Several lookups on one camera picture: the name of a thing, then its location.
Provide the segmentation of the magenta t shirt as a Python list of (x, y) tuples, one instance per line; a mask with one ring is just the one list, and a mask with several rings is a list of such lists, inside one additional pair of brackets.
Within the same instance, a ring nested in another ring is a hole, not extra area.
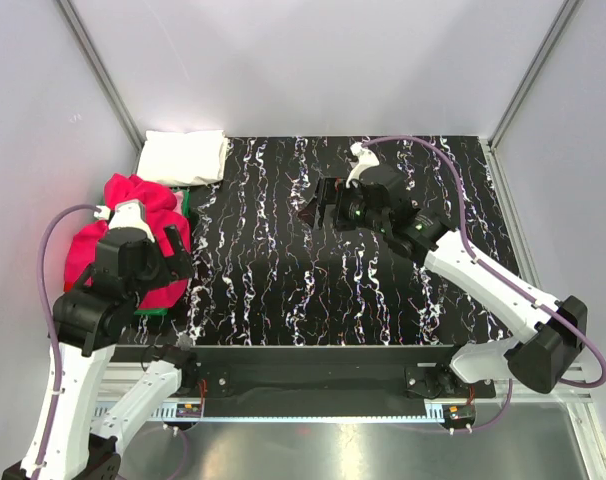
[(72, 239), (64, 291), (97, 287), (106, 295), (137, 293), (140, 312), (174, 307), (187, 288), (180, 259), (191, 252), (183, 193), (137, 175), (104, 185), (97, 220)]

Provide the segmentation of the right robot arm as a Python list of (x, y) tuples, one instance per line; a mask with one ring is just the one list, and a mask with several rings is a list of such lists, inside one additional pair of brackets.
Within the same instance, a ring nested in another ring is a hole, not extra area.
[(587, 307), (574, 296), (560, 301), (520, 279), (478, 248), (443, 215), (413, 205), (398, 170), (368, 167), (356, 178), (324, 177), (298, 217), (311, 228), (332, 211), (337, 231), (368, 229), (389, 249), (453, 283), (497, 316), (511, 337), (452, 348), (434, 368), (427, 388), (452, 393), (485, 380), (515, 379), (551, 392), (584, 344)]

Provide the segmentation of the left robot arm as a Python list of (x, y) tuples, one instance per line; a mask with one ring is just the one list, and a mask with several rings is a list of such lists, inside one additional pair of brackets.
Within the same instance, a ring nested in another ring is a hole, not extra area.
[(51, 366), (34, 438), (5, 479), (114, 479), (125, 450), (171, 395), (199, 382), (197, 357), (166, 345), (142, 377), (95, 420), (99, 389), (121, 335), (152, 290), (192, 276), (178, 229), (164, 230), (172, 249), (136, 227), (116, 227), (96, 245), (94, 262), (47, 314)]

